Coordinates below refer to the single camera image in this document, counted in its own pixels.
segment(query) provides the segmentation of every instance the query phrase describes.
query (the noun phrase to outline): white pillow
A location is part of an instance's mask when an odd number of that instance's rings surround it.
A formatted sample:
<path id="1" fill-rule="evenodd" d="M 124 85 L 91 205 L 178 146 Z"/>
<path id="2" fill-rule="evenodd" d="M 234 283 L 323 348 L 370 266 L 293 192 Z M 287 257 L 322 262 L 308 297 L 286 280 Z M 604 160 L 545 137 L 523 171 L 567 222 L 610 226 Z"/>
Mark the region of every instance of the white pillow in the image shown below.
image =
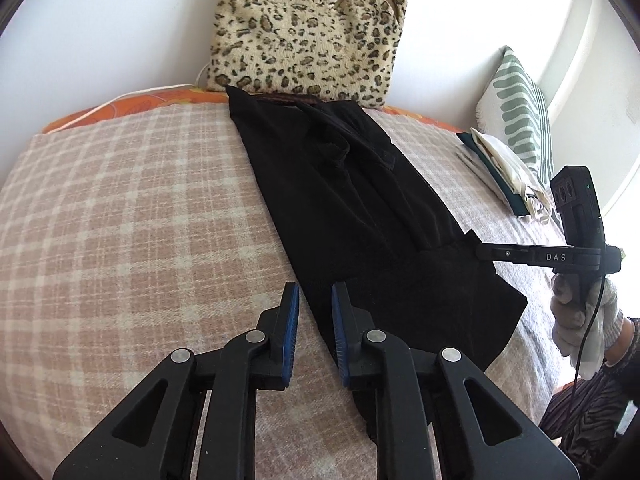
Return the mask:
<path id="1" fill-rule="evenodd" d="M 476 107 L 478 129 L 497 137 L 546 187 L 554 172 L 545 99 L 510 47 Z"/>

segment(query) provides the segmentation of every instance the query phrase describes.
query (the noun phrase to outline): black cloth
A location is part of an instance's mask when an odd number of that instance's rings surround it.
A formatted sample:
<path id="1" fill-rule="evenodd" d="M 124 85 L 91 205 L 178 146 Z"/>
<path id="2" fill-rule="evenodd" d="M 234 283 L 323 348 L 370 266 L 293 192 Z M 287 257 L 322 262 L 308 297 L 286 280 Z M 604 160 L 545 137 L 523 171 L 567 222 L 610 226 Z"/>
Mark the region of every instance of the black cloth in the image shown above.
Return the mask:
<path id="1" fill-rule="evenodd" d="M 476 259 L 438 195 L 354 102 L 280 105 L 227 87 L 246 148 L 322 338 L 335 357 L 331 287 L 412 348 L 453 346 L 484 370 L 526 298 Z M 356 398 L 373 420 L 372 397 Z"/>

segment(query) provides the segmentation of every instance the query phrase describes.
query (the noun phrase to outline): plaid blanket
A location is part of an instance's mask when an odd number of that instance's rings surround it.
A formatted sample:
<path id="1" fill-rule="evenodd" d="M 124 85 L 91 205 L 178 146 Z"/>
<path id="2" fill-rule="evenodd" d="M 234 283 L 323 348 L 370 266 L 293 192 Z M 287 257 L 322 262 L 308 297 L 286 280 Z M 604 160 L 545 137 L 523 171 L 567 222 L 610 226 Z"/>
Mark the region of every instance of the plaid blanket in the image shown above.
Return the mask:
<path id="1" fill-rule="evenodd" d="M 450 132 L 369 113 L 464 230 L 563 243 L 554 225 L 510 215 Z M 550 273 L 496 266 L 529 306 L 488 375 L 537 421 L 559 371 Z M 221 347 L 294 279 L 226 105 L 38 135 L 0 193 L 0 420 L 50 478 L 169 352 Z M 256 424 L 257 478 L 375 477 L 375 447 L 304 301 L 291 387 L 258 392 Z"/>

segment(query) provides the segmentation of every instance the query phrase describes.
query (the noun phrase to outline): orange bedsheet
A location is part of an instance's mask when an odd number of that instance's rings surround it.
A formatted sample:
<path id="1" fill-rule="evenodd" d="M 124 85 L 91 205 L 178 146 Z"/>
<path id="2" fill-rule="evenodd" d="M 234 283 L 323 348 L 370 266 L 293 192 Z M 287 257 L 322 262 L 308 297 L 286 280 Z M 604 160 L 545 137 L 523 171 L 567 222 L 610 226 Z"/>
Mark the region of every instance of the orange bedsheet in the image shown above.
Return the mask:
<path id="1" fill-rule="evenodd" d="M 100 110 L 96 110 L 91 115 L 85 117 L 81 121 L 68 126 L 68 128 L 75 128 L 76 126 L 85 126 L 87 124 L 98 123 L 99 121 L 105 121 L 107 119 L 114 119 L 116 117 L 124 117 L 131 114 L 137 114 L 140 112 L 146 112 L 147 110 L 153 110 L 154 108 L 158 108 L 161 106 L 169 106 L 174 104 L 199 104 L 199 103 L 226 103 L 228 102 L 228 97 L 223 92 L 209 92 L 205 91 L 201 88 L 177 88 L 175 90 L 162 90 L 159 92 L 151 93 L 151 94 L 143 94 L 136 95 L 131 97 L 123 97 Z M 53 121 L 48 124 L 44 129 L 43 133 L 47 134 L 51 130 L 55 130 L 64 124 L 67 124 L 69 121 L 72 121 L 85 113 L 87 113 L 91 108 L 87 110 L 82 110 L 81 112 L 76 112 L 75 114 L 68 115 L 57 121 Z M 458 128 L 450 126 L 446 123 L 441 123 L 440 121 L 436 121 L 434 119 L 425 117 L 420 114 L 414 114 L 412 112 L 407 112 L 406 110 L 402 110 L 401 108 L 395 108 L 393 106 L 385 106 L 382 108 L 383 112 L 391 115 L 404 115 L 407 117 L 414 118 L 421 123 L 425 124 L 434 124 L 439 128 L 444 130 L 450 130 L 452 132 L 459 131 Z"/>

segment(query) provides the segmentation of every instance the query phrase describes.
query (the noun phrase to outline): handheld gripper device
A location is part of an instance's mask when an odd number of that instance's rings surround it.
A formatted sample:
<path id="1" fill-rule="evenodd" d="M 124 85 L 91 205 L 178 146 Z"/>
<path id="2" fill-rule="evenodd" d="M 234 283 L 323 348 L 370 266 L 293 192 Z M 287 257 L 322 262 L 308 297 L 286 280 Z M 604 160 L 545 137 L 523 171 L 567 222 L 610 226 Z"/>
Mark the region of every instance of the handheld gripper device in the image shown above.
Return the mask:
<path id="1" fill-rule="evenodd" d="M 284 390 L 293 368 L 298 286 L 224 348 L 164 358 L 60 463 L 54 480 L 186 480 L 211 391 L 198 480 L 253 480 L 256 390 Z"/>
<path id="2" fill-rule="evenodd" d="M 600 205 L 589 169 L 565 166 L 551 179 L 551 191 L 562 220 L 566 246 L 479 244 L 476 256 L 493 260 L 553 267 L 564 274 L 584 307 L 588 293 L 603 275 L 622 268 L 620 248 L 607 245 Z"/>
<path id="3" fill-rule="evenodd" d="M 447 479 L 577 480 L 574 465 L 455 348 L 409 348 L 332 288 L 338 370 L 350 390 L 376 399 L 378 480 L 433 480 L 428 423 Z"/>

